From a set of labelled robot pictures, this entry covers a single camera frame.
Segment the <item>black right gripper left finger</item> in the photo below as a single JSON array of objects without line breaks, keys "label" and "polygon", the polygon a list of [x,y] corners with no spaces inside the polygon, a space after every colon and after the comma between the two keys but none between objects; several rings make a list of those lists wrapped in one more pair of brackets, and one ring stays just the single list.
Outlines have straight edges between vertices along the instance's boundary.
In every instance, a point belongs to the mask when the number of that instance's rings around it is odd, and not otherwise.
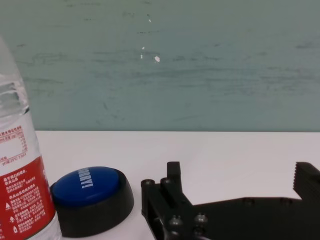
[{"label": "black right gripper left finger", "polygon": [[141,181],[141,214],[156,240],[206,240],[207,221],[197,221],[195,206],[184,195],[180,162],[166,164],[166,177]]}]

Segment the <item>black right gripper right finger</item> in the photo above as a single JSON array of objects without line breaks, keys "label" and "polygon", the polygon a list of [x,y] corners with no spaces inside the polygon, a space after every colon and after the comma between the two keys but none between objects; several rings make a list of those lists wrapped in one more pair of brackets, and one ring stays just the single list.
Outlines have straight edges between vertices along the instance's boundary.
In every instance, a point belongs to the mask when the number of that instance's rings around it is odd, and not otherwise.
[{"label": "black right gripper right finger", "polygon": [[302,200],[320,199],[320,171],[308,162],[295,164],[293,189]]}]

